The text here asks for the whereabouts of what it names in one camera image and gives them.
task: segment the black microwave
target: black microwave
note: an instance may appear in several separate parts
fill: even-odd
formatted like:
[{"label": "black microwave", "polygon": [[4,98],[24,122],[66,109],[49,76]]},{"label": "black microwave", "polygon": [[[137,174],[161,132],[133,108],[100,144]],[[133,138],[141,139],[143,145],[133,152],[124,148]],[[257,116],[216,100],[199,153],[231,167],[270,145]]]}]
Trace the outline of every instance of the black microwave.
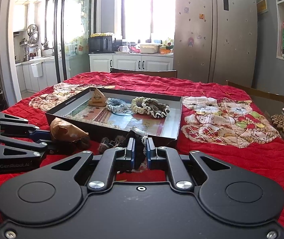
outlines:
[{"label": "black microwave", "polygon": [[117,50],[114,36],[96,36],[89,38],[89,54],[112,53]]}]

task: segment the wooden chair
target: wooden chair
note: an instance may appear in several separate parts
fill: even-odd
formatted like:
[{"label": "wooden chair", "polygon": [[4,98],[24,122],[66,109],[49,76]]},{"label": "wooden chair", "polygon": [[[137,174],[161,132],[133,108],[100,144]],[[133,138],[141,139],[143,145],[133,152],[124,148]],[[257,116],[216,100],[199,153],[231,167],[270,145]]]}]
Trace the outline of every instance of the wooden chair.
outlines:
[{"label": "wooden chair", "polygon": [[111,68],[111,73],[134,73],[134,74],[144,74],[148,76],[159,76],[159,77],[166,77],[166,78],[177,78],[177,71],[135,71],[135,70],[124,70],[124,69],[116,69]]},{"label": "wooden chair", "polygon": [[245,91],[248,95],[258,96],[258,97],[271,99],[271,100],[275,100],[275,101],[280,101],[280,102],[284,103],[284,96],[283,95],[259,91],[259,90],[256,90],[254,88],[248,88],[248,87],[245,87],[245,86],[242,86],[242,85],[230,82],[230,81],[226,81],[226,84],[228,86],[232,86],[232,87],[241,89],[241,90]]}]

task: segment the red quilt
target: red quilt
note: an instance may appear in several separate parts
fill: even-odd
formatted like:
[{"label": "red quilt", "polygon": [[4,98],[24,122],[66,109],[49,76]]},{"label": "red quilt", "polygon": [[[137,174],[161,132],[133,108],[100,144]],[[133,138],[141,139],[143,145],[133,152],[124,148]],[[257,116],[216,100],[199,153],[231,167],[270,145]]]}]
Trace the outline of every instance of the red quilt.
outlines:
[{"label": "red quilt", "polygon": [[[167,79],[145,75],[110,74],[105,72],[89,72],[77,75],[66,81],[70,84],[99,84],[115,85],[116,89],[135,90],[151,93],[162,93],[176,96],[206,96],[215,99],[229,98],[232,100],[250,100],[250,97],[242,90],[215,83],[194,83],[189,80]],[[53,92],[52,87],[40,91],[36,95]],[[26,118],[31,124],[48,130],[49,126],[45,113],[40,109],[29,107],[31,98],[24,99],[6,110],[6,113]],[[254,111],[261,112],[252,103]],[[181,126],[185,125],[184,118],[189,115],[190,109],[183,106]],[[98,143],[92,143],[90,150],[97,153]],[[200,150],[223,161],[245,168],[249,171],[264,175],[275,180],[284,188],[284,141],[275,138],[265,144],[251,143],[246,148],[238,148],[231,145],[193,142],[180,132],[177,150],[181,154],[188,154],[190,150]],[[62,159],[63,156],[50,156],[43,161],[42,165]],[[0,185],[17,174],[0,175]],[[162,171],[149,171],[143,173],[121,174],[117,180],[127,181],[163,181]],[[284,226],[284,210],[279,222]]]}]

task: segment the kitchen counter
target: kitchen counter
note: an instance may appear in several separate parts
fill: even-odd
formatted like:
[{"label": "kitchen counter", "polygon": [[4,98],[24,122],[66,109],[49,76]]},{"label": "kitchen counter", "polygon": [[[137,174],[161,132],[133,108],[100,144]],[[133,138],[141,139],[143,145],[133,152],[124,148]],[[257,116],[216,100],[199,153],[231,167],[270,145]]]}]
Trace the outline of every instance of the kitchen counter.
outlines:
[{"label": "kitchen counter", "polygon": [[47,62],[47,61],[54,61],[54,56],[30,59],[29,61],[16,63],[15,66],[32,64],[32,63],[37,63],[37,62]]},{"label": "kitchen counter", "polygon": [[153,57],[170,57],[173,58],[173,55],[169,54],[160,54],[160,53],[154,53],[154,54],[147,54],[147,53],[95,53],[95,54],[89,54],[89,55],[123,55],[123,56],[129,56],[129,55],[135,55],[135,56],[153,56]]}]

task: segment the sticker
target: sticker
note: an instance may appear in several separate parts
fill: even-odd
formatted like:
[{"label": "sticker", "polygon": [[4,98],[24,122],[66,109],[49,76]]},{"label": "sticker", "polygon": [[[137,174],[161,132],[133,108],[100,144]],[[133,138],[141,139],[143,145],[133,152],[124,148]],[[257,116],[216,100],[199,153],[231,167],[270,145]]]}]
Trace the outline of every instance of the sticker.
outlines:
[{"label": "sticker", "polygon": [[188,44],[189,44],[189,47],[193,47],[193,45],[194,45],[194,39],[193,39],[192,37],[189,38]]},{"label": "sticker", "polygon": [[229,0],[223,0],[224,3],[224,10],[229,11]]}]

